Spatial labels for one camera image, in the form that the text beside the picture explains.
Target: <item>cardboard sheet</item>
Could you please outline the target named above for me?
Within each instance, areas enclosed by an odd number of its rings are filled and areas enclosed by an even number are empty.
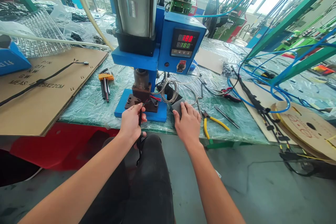
[[[0,135],[43,136],[58,119],[107,53],[73,47],[62,54],[30,59],[32,68],[0,77],[0,101],[45,79],[73,62],[60,74],[0,107]]]
[[[198,65],[217,74],[222,74],[223,72],[223,56],[207,51],[200,47],[198,53],[196,53],[195,60]]]
[[[230,78],[231,83],[236,83],[236,79],[232,79]],[[256,84],[254,84],[253,82],[245,82],[244,84],[247,86],[247,88],[252,92],[252,94],[254,94],[257,97],[257,100],[260,101],[260,104],[265,107],[265,108],[270,108],[274,103],[277,103],[278,100],[275,99],[270,93],[266,92],[265,90],[263,90],[262,88],[258,87]],[[269,86],[266,85],[261,85],[263,88],[270,90],[271,88]],[[235,90],[238,92],[238,94],[245,99],[246,101],[248,101],[249,103],[251,103],[250,99],[248,99],[247,95],[245,94],[245,92],[242,90],[242,87],[240,85],[240,83],[238,82],[237,85],[235,86]],[[276,93],[277,96],[279,96],[280,98],[282,98],[282,96],[279,93]],[[258,114],[257,110],[253,107],[251,107],[248,104],[245,104],[247,110],[250,112],[251,116],[253,117],[253,119],[255,120],[255,122],[258,124],[259,128],[261,129],[261,131],[263,132],[263,134],[265,135],[265,137],[267,138],[268,141],[270,142],[277,142],[277,139],[275,138],[275,136],[273,135],[272,131],[268,131],[264,120],[262,119],[262,117]],[[296,145],[296,143],[293,140],[289,141],[290,144]]]

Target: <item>orange tool holder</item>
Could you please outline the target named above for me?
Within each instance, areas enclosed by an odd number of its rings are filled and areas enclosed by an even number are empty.
[[[101,73],[98,75],[98,79],[99,80],[103,80],[103,79],[107,79],[108,81],[114,81],[114,77],[111,74],[107,74],[107,73]]]

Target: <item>hand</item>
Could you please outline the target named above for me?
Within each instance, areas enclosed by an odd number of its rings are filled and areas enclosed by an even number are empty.
[[[134,143],[141,134],[141,128],[139,126],[139,113],[141,114],[141,123],[147,122],[145,112],[145,107],[142,103],[134,105],[129,109],[125,110],[121,115],[121,127],[119,134],[126,139],[129,139]]]
[[[175,128],[178,136],[186,147],[199,145],[201,127],[201,115],[189,103],[181,102],[182,119],[176,110],[173,110],[175,117]]]

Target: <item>red digital numbers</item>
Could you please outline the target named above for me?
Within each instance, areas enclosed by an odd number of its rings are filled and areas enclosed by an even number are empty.
[[[194,38],[194,36],[191,36],[191,35],[182,35],[182,34],[180,34],[178,37],[179,37],[178,41],[185,41],[185,42],[191,42],[193,40],[193,38]]]

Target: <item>yellow-handled pliers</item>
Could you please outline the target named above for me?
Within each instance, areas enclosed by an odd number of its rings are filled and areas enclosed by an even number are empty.
[[[208,134],[208,130],[207,130],[207,118],[209,118],[212,121],[215,121],[216,123],[222,125],[224,127],[224,129],[226,129],[227,131],[230,131],[230,129],[221,121],[217,120],[216,118],[213,118],[211,116],[208,115],[208,113],[206,111],[204,111],[204,113],[202,113],[204,115],[204,133],[205,136],[207,137],[207,139],[210,139],[209,134]]]

